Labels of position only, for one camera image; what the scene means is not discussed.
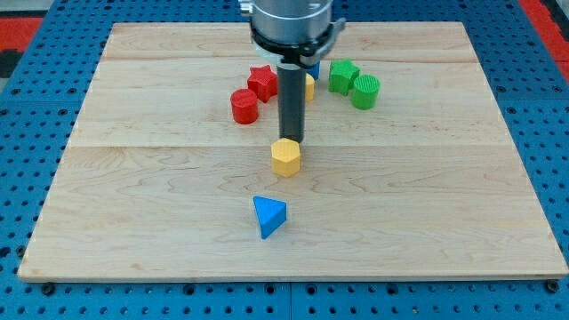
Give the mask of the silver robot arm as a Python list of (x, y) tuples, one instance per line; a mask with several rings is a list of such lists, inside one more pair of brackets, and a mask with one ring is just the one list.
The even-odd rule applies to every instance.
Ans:
[(239, 0), (255, 51), (285, 69), (310, 69), (332, 51), (347, 21), (332, 0)]

